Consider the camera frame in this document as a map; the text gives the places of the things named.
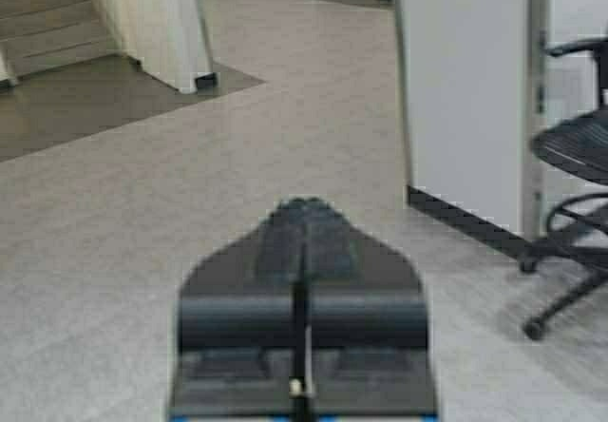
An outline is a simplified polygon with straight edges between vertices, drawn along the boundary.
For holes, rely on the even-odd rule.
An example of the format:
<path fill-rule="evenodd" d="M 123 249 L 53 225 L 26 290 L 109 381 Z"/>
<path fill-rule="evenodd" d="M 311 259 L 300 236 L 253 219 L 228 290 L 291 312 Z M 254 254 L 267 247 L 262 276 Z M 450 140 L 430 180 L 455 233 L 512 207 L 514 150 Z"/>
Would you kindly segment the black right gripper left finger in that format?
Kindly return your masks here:
<path fill-rule="evenodd" d="M 284 201 L 188 274 L 176 309 L 169 420 L 293 418 L 293 286 L 304 231 L 304 200 Z"/>

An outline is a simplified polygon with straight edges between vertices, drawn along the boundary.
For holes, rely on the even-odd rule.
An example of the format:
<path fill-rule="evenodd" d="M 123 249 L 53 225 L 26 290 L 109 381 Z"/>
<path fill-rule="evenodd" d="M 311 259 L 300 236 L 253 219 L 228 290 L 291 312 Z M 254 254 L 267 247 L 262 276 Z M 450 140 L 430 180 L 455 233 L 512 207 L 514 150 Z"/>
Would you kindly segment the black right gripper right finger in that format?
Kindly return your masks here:
<path fill-rule="evenodd" d="M 320 199 L 303 203 L 303 418 L 438 418 L 420 279 Z"/>

